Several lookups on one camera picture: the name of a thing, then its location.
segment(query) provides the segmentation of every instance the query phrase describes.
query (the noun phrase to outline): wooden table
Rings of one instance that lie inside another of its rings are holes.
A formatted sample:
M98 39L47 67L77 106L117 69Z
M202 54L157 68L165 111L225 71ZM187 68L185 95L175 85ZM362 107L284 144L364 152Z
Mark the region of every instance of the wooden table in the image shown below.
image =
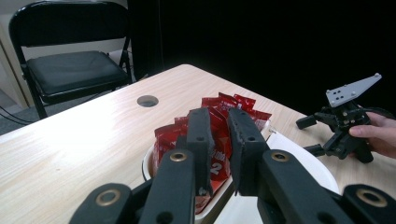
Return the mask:
M67 223L97 187L110 182L137 187L144 181L142 160L155 141L154 130L219 92L256 99L254 108L273 114L272 126L302 147L332 136L324 124L299 130L295 121L305 115L183 64L0 136L0 223ZM159 103L143 107L137 103L143 95ZM341 192L345 185L364 183L396 198L396 160L376 154L369 164L320 160Z

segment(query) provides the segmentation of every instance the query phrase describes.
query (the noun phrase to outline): red candy wrapper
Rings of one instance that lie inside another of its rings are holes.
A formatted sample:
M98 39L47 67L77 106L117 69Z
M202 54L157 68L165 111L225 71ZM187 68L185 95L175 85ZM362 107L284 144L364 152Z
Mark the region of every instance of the red candy wrapper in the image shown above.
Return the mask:
M211 155L210 183L213 193L216 194L222 184L230 177L230 157L233 153L230 133L227 125L230 108L239 108L246 111L255 121L261 131L271 114L254 110L256 100L238 94L230 96L219 92L219 97L202 98L201 107L207 107L210 115L210 129L215 146ZM151 170L155 176L163 154L176 146L177 138L186 135L188 131L188 117L175 118L175 123L162 126L154 131L156 142L152 154ZM195 198L195 214L204 210L210 202L209 196Z

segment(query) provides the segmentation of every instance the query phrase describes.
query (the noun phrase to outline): black wall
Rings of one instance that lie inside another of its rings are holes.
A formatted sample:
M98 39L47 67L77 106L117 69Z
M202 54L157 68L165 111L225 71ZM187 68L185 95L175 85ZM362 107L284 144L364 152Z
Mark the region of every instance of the black wall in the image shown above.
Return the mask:
M380 73L358 104L395 113L388 1L130 1L134 69L200 67L307 115L325 91Z

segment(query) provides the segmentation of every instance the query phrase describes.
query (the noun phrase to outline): chair backrest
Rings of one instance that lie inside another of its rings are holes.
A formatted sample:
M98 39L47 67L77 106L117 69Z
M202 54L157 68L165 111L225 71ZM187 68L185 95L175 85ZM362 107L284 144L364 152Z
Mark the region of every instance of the chair backrest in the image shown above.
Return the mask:
M9 34L21 63L21 47L130 38L128 9L105 1L40 1L18 10Z

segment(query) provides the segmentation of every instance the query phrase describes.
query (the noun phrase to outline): human hand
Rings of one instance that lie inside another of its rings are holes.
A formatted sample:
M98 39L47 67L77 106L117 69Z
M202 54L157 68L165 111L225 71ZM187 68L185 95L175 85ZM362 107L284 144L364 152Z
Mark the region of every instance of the human hand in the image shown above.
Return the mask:
M396 120L372 112L367 112L367 116L371 124L353 126L349 134L367 138L372 151L396 159Z

